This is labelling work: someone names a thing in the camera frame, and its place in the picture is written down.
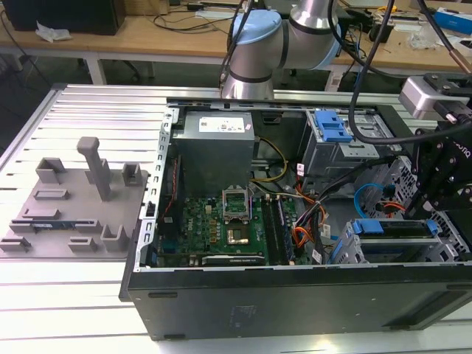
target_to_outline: white plastic bag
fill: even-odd
[[[430,24],[424,24],[418,32],[413,32],[407,44],[413,49],[436,49],[438,47],[436,32]]]
[[[67,29],[48,28],[46,26],[43,26],[37,21],[36,21],[36,24],[38,25],[36,34],[50,43],[52,43],[53,41],[64,41],[66,39],[72,39]]]

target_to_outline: green circuit board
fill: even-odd
[[[235,196],[227,200],[226,210],[246,210],[244,200]],[[295,203],[291,198],[283,198],[281,202],[286,226],[291,233],[292,224],[297,219]],[[250,198],[249,209],[251,220],[247,224],[225,223],[221,197],[186,198],[181,232],[177,240],[171,243],[171,251],[161,253],[162,266],[188,266],[189,257],[212,254],[264,256],[265,264],[269,265],[261,198]],[[293,261],[296,265],[310,264],[304,251]]]
[[[252,201],[252,219],[247,225],[233,223],[226,225],[223,222],[221,198],[187,198],[184,205],[184,229],[178,240],[177,253],[267,254],[260,201],[257,199]],[[238,209],[238,203],[239,201],[236,201],[236,206],[232,206],[234,211],[246,208],[243,204]],[[239,236],[247,237],[247,243],[229,243],[229,230],[234,229],[243,230]]]

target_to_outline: white table leg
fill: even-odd
[[[343,74],[344,72],[342,70],[331,70],[330,76],[327,79],[324,90],[329,92],[337,92]]]
[[[156,70],[154,69],[154,62],[148,61],[147,62],[147,77],[153,79],[156,77]]]
[[[106,85],[105,73],[100,59],[86,59],[88,72],[90,72],[91,81],[94,85]]]
[[[9,63],[12,69],[15,70],[16,72],[20,72],[21,70],[23,70],[23,66],[21,65],[20,60],[18,59],[17,55],[5,54],[3,58]]]

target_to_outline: wooden table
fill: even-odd
[[[409,0],[397,0],[399,10],[411,10]],[[472,12],[472,5],[441,1],[429,1],[431,7],[447,7],[453,10]],[[191,13],[172,13],[165,18],[177,21],[191,16]],[[202,18],[189,18],[171,24],[172,27],[191,27],[206,23]],[[106,84],[100,60],[141,60],[147,62],[205,63],[219,64],[226,54],[226,34],[221,31],[204,34],[181,34],[161,29],[144,16],[128,16],[115,36],[87,35],[72,33],[73,39],[50,44],[39,38],[34,32],[17,32],[7,24],[13,37],[29,55],[82,58],[87,62],[94,84]],[[228,31],[229,21],[215,24],[223,31]],[[391,73],[423,74],[425,72],[459,71],[450,59],[445,48],[435,50],[413,50],[407,47],[409,34],[392,31],[388,43],[382,44],[375,56],[373,65]],[[366,52],[371,47],[367,35],[363,35],[361,48]],[[7,33],[0,30],[0,52],[20,55]],[[326,89],[337,91],[340,77],[352,63],[349,55],[342,53],[327,69],[331,71]]]

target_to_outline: gray power supply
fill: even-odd
[[[216,196],[229,186],[248,185],[254,149],[250,113],[188,112],[184,129],[173,138],[187,195]]]

